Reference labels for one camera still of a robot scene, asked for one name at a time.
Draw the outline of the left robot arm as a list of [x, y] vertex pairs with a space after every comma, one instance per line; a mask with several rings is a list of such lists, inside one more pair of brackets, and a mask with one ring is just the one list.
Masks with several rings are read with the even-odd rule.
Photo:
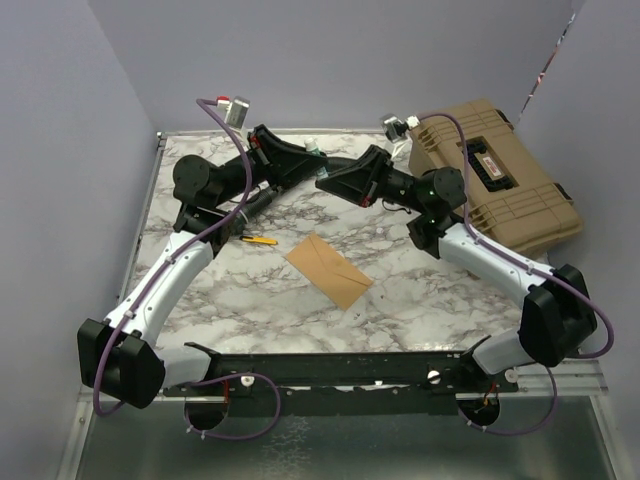
[[259, 125], [238, 157], [216, 166], [190, 154], [173, 168], [180, 209], [162, 255], [140, 283], [101, 320], [87, 319], [77, 333], [82, 383], [93, 399], [109, 395], [142, 409], [163, 389], [189, 384], [206, 395], [221, 371], [202, 347], [156, 352], [169, 314], [192, 281], [280, 194], [323, 169], [313, 141], [299, 146]]

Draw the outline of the brown kraft envelope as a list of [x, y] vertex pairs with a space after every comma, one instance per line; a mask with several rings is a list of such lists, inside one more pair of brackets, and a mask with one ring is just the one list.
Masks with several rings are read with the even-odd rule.
[[286, 259], [342, 310], [348, 310], [373, 284], [316, 233], [306, 237]]

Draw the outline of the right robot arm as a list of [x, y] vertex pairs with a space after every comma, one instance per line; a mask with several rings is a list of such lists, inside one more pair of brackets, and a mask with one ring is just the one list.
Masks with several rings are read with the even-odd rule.
[[470, 349], [459, 367], [467, 389], [481, 391], [512, 367], [554, 367], [575, 357], [595, 332], [594, 307], [578, 269], [528, 259], [481, 236], [456, 215], [466, 201], [459, 170], [442, 167], [413, 177], [396, 169], [387, 151], [370, 146], [316, 186], [362, 208], [381, 200], [416, 212], [407, 228], [417, 249], [489, 282], [520, 307], [518, 327]]

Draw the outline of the green white glue stick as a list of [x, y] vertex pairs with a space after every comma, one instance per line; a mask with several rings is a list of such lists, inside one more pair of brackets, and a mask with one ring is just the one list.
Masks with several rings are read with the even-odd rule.
[[321, 150], [314, 138], [307, 138], [304, 141], [304, 145], [307, 152], [318, 156], [322, 155]]

